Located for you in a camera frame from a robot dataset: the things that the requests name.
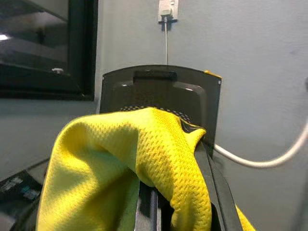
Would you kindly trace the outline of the grey top-load washing machine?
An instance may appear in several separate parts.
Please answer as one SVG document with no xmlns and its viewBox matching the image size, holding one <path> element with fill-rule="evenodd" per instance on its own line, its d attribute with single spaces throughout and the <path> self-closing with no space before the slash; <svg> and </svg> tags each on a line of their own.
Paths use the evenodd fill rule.
<svg viewBox="0 0 308 231">
<path fill-rule="evenodd" d="M 49 159 L 0 181 L 0 231 L 36 231 Z"/>
</svg>

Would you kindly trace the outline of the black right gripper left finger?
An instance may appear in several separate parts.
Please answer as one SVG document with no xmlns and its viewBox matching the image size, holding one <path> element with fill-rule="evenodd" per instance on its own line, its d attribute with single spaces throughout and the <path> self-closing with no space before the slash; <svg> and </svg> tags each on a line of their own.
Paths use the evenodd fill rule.
<svg viewBox="0 0 308 231">
<path fill-rule="evenodd" d="M 144 183 L 139 185 L 136 231 L 158 231 L 158 193 Z"/>
</svg>

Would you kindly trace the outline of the dark translucent washer lid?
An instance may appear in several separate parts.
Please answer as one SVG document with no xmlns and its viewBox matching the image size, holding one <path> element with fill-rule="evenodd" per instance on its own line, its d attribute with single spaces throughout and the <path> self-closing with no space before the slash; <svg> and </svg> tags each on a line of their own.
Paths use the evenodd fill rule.
<svg viewBox="0 0 308 231">
<path fill-rule="evenodd" d="M 209 71 L 151 64 L 103 75 L 100 113 L 155 107 L 206 129 L 207 153 L 214 151 L 222 78 Z"/>
</svg>

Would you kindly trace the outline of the white wall socket with plug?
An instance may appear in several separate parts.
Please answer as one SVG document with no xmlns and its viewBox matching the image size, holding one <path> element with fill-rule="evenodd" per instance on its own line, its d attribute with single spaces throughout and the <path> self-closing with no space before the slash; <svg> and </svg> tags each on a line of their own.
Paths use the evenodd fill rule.
<svg viewBox="0 0 308 231">
<path fill-rule="evenodd" d="M 179 0 L 159 0 L 158 3 L 158 23 L 165 21 L 177 22 Z"/>
</svg>

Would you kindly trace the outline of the yellow mesh sports shirt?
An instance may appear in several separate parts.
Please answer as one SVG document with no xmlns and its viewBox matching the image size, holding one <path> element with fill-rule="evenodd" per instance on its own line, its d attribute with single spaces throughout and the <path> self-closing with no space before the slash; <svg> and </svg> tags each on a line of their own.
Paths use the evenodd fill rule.
<svg viewBox="0 0 308 231">
<path fill-rule="evenodd" d="M 54 143 L 36 231 L 133 231 L 140 183 L 170 202 L 172 231 L 210 231 L 209 193 L 194 158 L 205 130 L 183 125 L 151 107 L 71 121 Z"/>
</svg>

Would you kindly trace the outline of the black framed window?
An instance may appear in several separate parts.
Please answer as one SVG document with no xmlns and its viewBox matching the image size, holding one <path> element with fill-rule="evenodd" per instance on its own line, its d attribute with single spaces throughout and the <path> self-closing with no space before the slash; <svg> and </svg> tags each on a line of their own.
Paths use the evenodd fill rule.
<svg viewBox="0 0 308 231">
<path fill-rule="evenodd" d="M 0 98 L 92 101 L 99 0 L 0 0 Z"/>
</svg>

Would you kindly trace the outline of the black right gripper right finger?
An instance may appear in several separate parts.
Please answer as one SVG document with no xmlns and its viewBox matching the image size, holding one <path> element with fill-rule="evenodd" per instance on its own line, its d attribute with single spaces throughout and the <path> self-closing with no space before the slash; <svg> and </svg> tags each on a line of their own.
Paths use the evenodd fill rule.
<svg viewBox="0 0 308 231">
<path fill-rule="evenodd" d="M 206 153 L 204 144 L 198 142 L 195 160 L 203 175 L 212 209 L 211 231 L 237 231 L 237 212 L 229 185 Z"/>
</svg>

